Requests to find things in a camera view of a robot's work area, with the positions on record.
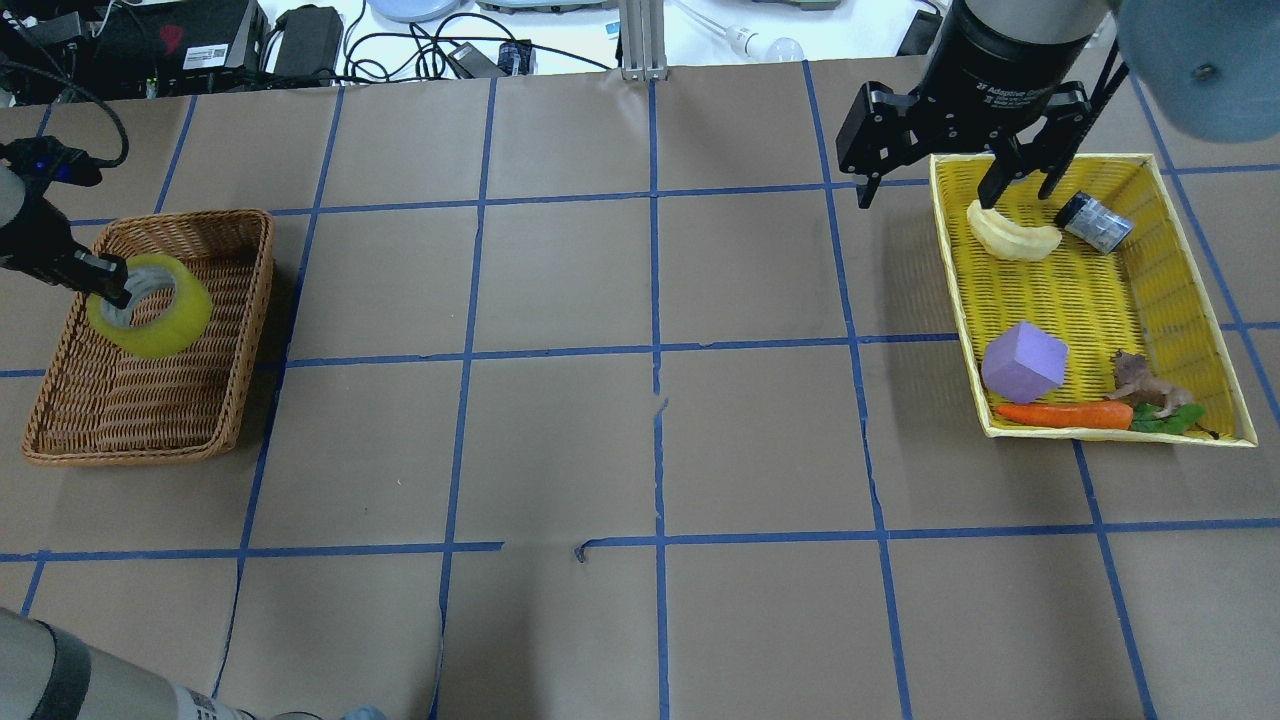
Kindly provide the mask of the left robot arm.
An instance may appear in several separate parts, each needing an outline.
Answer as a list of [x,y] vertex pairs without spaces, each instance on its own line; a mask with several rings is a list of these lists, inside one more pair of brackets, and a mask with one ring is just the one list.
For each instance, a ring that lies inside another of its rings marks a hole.
[[[125,264],[77,243],[36,179],[3,169],[3,266],[73,290],[125,288]],[[250,719],[73,633],[3,610],[1,706],[5,719]]]

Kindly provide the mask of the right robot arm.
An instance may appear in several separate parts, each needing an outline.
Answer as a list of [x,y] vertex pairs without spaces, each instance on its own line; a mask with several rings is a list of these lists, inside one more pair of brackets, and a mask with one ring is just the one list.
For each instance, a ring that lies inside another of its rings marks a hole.
[[992,208],[1042,174],[1047,199],[1129,77],[1185,135],[1248,143],[1277,133],[1275,1],[952,1],[908,94],[863,85],[837,135],[838,168],[870,206],[891,172],[941,152],[991,152]]

